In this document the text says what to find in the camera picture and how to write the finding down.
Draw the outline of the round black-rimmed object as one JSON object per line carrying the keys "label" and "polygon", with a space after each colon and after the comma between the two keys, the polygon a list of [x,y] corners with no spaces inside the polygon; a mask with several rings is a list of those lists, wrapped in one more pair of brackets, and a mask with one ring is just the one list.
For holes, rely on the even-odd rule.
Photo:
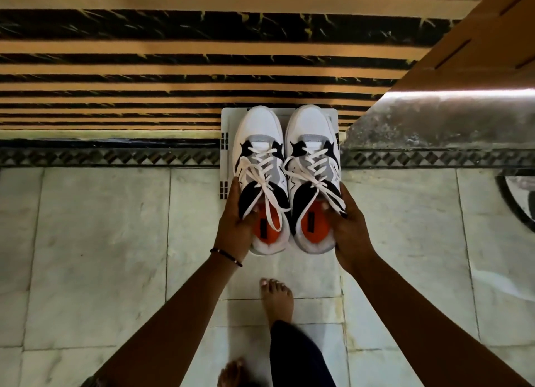
{"label": "round black-rimmed object", "polygon": [[535,233],[535,169],[504,169],[495,180],[510,211]]}

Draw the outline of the brown wooden door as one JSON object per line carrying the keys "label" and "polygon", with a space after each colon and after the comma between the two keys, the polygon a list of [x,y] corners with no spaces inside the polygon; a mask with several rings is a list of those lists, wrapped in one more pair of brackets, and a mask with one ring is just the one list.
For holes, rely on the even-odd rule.
{"label": "brown wooden door", "polygon": [[535,90],[535,0],[483,0],[389,91]]}

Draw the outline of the person's dark trouser leg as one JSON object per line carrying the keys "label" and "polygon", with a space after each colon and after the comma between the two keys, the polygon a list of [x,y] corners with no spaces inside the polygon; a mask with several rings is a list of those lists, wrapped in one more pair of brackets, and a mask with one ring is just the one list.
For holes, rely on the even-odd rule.
{"label": "person's dark trouser leg", "polygon": [[277,320],[270,336],[273,387],[336,387],[320,349],[303,331]]}

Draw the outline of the person's right forearm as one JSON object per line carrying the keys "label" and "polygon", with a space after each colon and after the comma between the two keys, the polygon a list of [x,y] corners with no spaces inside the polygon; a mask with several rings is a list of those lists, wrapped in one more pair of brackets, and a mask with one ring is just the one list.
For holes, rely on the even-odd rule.
{"label": "person's right forearm", "polygon": [[374,251],[336,254],[425,387],[533,387]]}

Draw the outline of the person's right foot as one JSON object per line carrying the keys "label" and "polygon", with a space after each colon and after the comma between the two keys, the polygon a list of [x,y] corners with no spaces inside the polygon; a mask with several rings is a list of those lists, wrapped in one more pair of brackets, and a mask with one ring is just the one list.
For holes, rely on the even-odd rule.
{"label": "person's right foot", "polygon": [[294,312],[291,289],[284,282],[274,278],[261,278],[259,289],[269,328],[272,328],[277,321],[291,323]]}

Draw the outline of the person's left forearm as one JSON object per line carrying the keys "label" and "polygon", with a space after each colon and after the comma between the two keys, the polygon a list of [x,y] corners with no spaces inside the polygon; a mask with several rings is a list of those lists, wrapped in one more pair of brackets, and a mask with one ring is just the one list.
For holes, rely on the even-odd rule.
{"label": "person's left forearm", "polygon": [[95,387],[180,387],[223,289],[239,267],[210,254],[94,375]]}

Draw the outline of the person's right hand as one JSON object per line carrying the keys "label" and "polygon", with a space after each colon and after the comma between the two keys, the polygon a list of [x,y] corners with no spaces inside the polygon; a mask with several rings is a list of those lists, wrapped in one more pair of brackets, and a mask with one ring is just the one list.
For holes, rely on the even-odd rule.
{"label": "person's right hand", "polygon": [[347,232],[333,232],[335,253],[340,266],[358,280],[377,253],[372,246],[364,214],[343,182],[340,183],[340,192],[346,206],[349,228]]}

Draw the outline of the person's foot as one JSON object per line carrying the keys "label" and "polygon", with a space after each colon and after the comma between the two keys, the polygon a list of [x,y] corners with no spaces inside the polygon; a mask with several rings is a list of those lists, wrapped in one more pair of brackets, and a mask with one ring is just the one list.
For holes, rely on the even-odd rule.
{"label": "person's foot", "polygon": [[251,387],[252,381],[245,366],[244,359],[239,358],[228,362],[221,370],[217,387]]}
{"label": "person's foot", "polygon": [[272,328],[277,321],[291,323],[294,312],[291,289],[284,282],[274,278],[261,278],[259,289],[269,328]]}

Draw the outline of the person's left foot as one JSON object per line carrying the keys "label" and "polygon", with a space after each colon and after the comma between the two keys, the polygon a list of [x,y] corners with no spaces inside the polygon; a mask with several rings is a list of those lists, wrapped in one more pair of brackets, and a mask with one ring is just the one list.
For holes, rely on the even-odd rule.
{"label": "person's left foot", "polygon": [[245,366],[244,359],[239,358],[228,362],[221,370],[217,387],[251,387],[252,381]]}

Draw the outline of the person's left hand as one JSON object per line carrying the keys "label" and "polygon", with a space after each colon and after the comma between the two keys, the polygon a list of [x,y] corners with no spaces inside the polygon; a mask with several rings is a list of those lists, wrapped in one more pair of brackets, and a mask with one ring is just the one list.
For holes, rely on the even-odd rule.
{"label": "person's left hand", "polygon": [[210,252],[242,267],[251,248],[254,233],[244,233],[240,230],[239,200],[240,184],[237,177],[234,177]]}

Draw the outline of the white black grey sneaker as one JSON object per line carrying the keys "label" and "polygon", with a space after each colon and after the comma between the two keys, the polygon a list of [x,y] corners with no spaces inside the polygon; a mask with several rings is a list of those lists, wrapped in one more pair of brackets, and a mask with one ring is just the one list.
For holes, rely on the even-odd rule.
{"label": "white black grey sneaker", "polygon": [[323,204],[347,215],[340,192],[338,127],[320,107],[302,106],[289,119],[284,146],[293,241],[305,253],[327,253],[335,240]]}
{"label": "white black grey sneaker", "polygon": [[276,114],[265,106],[248,110],[232,147],[232,172],[239,181],[239,218],[258,217],[251,252],[269,256],[289,245],[290,196],[284,173],[284,133]]}

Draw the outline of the black and tan striped staircase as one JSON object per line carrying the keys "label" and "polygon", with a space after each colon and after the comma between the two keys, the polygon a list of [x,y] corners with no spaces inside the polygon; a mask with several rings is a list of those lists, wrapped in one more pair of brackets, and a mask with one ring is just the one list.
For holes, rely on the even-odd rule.
{"label": "black and tan striped staircase", "polygon": [[0,0],[0,139],[211,139],[256,105],[345,131],[481,1]]}

